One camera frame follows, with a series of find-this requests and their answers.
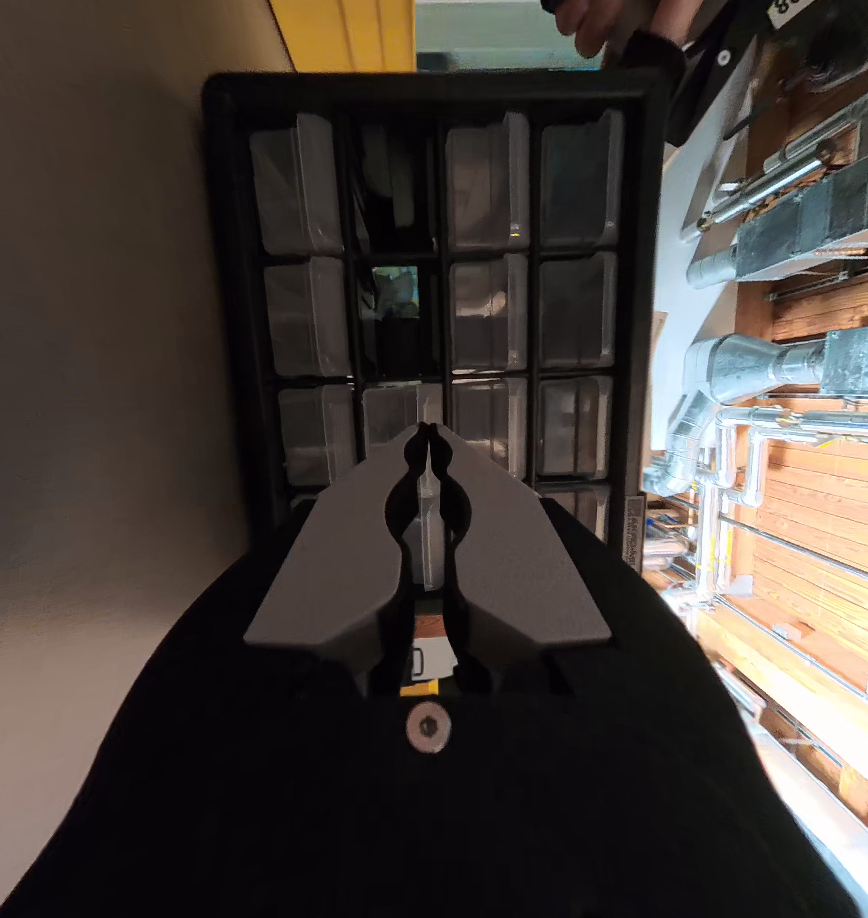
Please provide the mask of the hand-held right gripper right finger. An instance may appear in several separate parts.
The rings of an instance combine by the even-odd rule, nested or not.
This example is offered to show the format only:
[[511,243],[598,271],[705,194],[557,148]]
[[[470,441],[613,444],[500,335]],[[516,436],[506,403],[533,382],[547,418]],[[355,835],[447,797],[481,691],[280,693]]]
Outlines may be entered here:
[[612,632],[537,494],[443,425],[432,472],[444,525],[442,618],[461,692],[491,692],[547,653]]

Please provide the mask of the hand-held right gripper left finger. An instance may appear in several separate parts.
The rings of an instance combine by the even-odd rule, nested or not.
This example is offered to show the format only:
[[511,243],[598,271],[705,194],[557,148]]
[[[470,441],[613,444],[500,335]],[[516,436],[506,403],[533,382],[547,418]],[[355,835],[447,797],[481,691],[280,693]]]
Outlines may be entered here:
[[397,695],[415,633],[412,555],[431,425],[419,422],[322,491],[245,633],[248,645],[343,666]]

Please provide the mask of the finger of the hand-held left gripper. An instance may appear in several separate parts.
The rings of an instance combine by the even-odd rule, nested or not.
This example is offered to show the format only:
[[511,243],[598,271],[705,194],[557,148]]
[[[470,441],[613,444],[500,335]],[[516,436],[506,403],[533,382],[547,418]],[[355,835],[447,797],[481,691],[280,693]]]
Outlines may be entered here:
[[716,144],[734,143],[746,131],[749,86],[760,57],[761,40],[702,46],[700,40],[684,47],[687,72],[681,87],[681,146],[705,124],[718,128]]

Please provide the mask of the clear plastic drawer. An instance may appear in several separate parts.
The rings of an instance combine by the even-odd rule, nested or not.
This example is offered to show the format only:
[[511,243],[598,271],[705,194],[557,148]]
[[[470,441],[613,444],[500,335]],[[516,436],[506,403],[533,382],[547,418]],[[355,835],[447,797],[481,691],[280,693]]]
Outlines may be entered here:
[[[418,381],[380,384],[362,396],[363,440],[370,454],[419,422],[440,424],[440,384]],[[430,465],[417,482],[418,513],[407,527],[404,540],[411,560],[413,582],[427,592],[444,581],[444,522],[440,516],[440,480]]]

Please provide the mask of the black drawer cabinet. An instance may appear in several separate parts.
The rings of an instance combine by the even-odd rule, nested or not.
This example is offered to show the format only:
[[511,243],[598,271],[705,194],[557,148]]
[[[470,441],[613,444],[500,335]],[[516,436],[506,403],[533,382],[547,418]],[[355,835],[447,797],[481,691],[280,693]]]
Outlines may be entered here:
[[394,116],[468,123],[509,110],[538,125],[598,120],[620,112],[617,241],[618,294],[614,408],[609,471],[612,510],[603,539],[641,568],[646,499],[641,489],[644,402],[648,389],[651,300],[661,154],[668,93],[648,68],[610,71],[472,72],[460,74],[221,74],[203,88],[206,166],[237,415],[239,454],[251,536],[279,527],[295,505],[279,497],[275,378],[260,304],[263,253],[249,141],[257,131],[288,126],[300,112],[333,124]]

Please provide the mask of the person's left hand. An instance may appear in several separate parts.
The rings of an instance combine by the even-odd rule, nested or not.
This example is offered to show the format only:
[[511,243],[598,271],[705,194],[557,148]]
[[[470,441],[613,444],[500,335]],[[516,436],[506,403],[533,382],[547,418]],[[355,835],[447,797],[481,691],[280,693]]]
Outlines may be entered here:
[[595,57],[610,39],[626,42],[640,31],[682,46],[702,1],[560,1],[552,8],[556,29],[572,37],[577,53]]

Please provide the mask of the metal ceiling pipes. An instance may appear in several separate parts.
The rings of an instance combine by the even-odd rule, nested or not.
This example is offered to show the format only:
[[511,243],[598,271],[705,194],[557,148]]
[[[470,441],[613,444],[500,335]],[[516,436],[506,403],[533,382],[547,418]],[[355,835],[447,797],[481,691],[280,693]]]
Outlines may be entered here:
[[868,92],[784,144],[754,178],[686,225],[681,240],[697,239],[716,226],[771,206],[807,182],[818,181],[868,156]]

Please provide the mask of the dark rectangular air duct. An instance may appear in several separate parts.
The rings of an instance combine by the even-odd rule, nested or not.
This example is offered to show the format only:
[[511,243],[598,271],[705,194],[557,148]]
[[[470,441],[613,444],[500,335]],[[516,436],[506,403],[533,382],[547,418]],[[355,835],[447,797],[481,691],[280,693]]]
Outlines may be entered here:
[[735,279],[780,280],[858,248],[868,248],[868,156],[743,223]]

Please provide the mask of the silver ventilation duct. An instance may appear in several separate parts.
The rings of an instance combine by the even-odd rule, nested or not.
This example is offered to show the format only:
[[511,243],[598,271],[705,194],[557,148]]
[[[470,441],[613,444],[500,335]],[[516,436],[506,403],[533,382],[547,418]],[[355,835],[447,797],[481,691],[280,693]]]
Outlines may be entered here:
[[826,341],[778,344],[743,334],[695,342],[684,359],[683,394],[719,406],[787,385],[820,384]]

